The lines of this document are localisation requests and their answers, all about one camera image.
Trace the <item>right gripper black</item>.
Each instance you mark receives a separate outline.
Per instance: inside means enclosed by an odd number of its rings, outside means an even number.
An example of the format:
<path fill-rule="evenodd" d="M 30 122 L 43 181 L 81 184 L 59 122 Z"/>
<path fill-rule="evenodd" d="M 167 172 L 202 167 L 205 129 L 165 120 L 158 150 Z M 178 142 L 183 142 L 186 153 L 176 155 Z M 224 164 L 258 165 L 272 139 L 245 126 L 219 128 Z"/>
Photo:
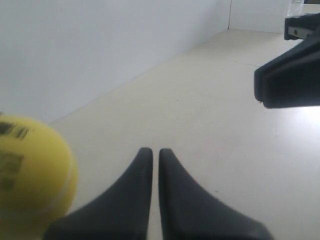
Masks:
<path fill-rule="evenodd" d="M 255 70 L 254 97 L 265 108 L 320 105 L 319 26 L 319 13 L 284 20 L 284 39 L 303 41 Z"/>

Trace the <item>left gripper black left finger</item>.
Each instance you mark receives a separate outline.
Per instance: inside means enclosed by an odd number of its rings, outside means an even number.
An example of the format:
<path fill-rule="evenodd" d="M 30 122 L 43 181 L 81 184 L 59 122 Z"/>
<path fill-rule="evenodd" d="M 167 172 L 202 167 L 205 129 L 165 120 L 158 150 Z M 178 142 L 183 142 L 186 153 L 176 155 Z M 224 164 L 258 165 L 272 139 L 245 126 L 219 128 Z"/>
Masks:
<path fill-rule="evenodd" d="M 92 202 L 52 223 L 45 240 L 147 239 L 153 152 L 142 147 L 120 178 Z"/>

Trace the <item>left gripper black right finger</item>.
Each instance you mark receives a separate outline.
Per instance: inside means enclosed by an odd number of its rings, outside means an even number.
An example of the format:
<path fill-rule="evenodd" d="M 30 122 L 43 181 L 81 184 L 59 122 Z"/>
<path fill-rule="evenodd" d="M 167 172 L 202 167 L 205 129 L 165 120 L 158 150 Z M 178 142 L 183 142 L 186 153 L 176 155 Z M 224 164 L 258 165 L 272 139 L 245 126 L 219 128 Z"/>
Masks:
<path fill-rule="evenodd" d="M 272 240 L 260 222 L 224 204 L 201 187 L 173 150 L 159 151 L 158 196 L 165 240 Z"/>

